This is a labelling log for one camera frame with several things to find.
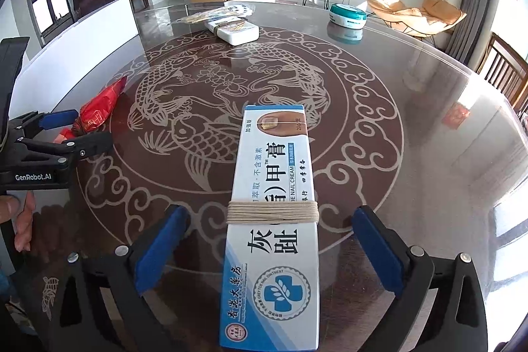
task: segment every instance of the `red decoration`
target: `red decoration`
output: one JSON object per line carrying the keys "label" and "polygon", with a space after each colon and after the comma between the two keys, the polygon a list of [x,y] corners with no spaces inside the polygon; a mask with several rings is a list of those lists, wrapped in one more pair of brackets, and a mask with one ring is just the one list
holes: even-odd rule
{"label": "red decoration", "polygon": [[66,139],[82,136],[102,126],[114,110],[117,98],[125,88],[126,83],[127,77],[123,76],[83,105],[72,128],[63,129],[61,134],[56,137],[55,142],[60,143]]}
{"label": "red decoration", "polygon": [[469,109],[458,102],[455,102],[451,108],[445,113],[442,118],[442,124],[447,125],[448,128],[456,130],[469,116]]}

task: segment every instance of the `blue gripper pad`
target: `blue gripper pad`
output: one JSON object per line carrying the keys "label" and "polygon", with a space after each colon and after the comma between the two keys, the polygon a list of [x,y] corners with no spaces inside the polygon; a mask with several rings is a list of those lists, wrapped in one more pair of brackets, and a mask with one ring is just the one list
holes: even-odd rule
{"label": "blue gripper pad", "polygon": [[363,209],[356,209],[352,215],[352,227],[383,287],[400,297],[403,292],[402,263]]}
{"label": "blue gripper pad", "polygon": [[170,215],[150,247],[136,262],[134,285],[139,294],[154,288],[162,277],[163,267],[185,234],[186,227],[187,211],[180,206]]}
{"label": "blue gripper pad", "polygon": [[53,112],[46,114],[39,121],[39,126],[44,130],[55,129],[57,127],[64,127],[65,125],[73,124],[79,113],[75,110]]}

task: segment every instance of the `plastic bag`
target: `plastic bag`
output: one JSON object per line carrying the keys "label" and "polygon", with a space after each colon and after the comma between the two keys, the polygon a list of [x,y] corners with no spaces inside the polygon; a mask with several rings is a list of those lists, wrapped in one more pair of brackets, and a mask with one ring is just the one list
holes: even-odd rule
{"label": "plastic bag", "polygon": [[254,11],[255,5],[236,4],[229,5],[228,7],[216,8],[214,10],[203,11],[202,13],[192,14],[191,16],[183,17],[176,21],[181,23],[192,24],[198,23],[200,21],[214,20],[216,18],[229,16],[247,17],[252,15]]}
{"label": "plastic bag", "polygon": [[84,104],[73,126],[70,129],[63,129],[54,142],[60,143],[63,140],[73,139],[77,136],[90,133],[102,126],[114,110],[117,98],[122,93],[126,83],[127,77],[123,76],[121,79],[104,88],[88,103]]}

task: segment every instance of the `screw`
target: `screw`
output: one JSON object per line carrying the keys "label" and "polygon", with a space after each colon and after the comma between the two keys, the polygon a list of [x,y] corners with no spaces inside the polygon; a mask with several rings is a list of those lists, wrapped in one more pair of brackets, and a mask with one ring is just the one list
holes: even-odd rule
{"label": "screw", "polygon": [[120,246],[118,246],[118,247],[115,249],[115,254],[116,254],[118,257],[125,256],[126,254],[128,254],[128,246],[126,246],[126,245],[120,245]]}
{"label": "screw", "polygon": [[464,261],[465,263],[470,263],[471,262],[471,255],[466,254],[465,252],[463,252],[463,253],[460,254],[460,259],[462,261]]}
{"label": "screw", "polygon": [[77,252],[72,252],[70,255],[68,255],[68,262],[74,263],[79,259],[79,254]]}
{"label": "screw", "polygon": [[413,254],[415,257],[423,257],[425,255],[425,251],[421,246],[414,245],[411,246],[411,254]]}

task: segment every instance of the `white partition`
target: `white partition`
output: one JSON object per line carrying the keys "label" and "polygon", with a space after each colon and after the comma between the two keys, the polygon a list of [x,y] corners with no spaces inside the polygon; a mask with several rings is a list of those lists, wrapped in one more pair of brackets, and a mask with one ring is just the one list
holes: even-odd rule
{"label": "white partition", "polygon": [[89,71],[138,34],[130,0],[115,0],[83,17],[22,68],[10,118],[52,111]]}

